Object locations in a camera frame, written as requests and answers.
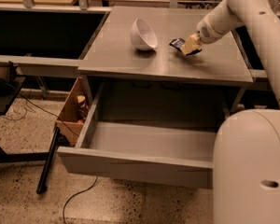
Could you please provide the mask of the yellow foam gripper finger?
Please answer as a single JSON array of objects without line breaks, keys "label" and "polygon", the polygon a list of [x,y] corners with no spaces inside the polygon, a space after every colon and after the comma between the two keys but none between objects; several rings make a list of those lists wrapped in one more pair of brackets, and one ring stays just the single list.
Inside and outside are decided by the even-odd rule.
[{"label": "yellow foam gripper finger", "polygon": [[202,41],[198,34],[193,34],[187,38],[181,46],[181,52],[184,55],[192,55],[201,51]]}]

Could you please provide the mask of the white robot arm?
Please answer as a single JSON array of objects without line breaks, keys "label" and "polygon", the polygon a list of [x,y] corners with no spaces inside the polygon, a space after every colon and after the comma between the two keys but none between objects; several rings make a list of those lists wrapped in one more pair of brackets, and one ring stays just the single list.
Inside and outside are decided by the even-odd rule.
[{"label": "white robot arm", "polygon": [[182,45],[185,55],[244,25],[278,109],[238,112],[220,126],[213,158],[214,224],[280,224],[279,0],[223,0]]}]

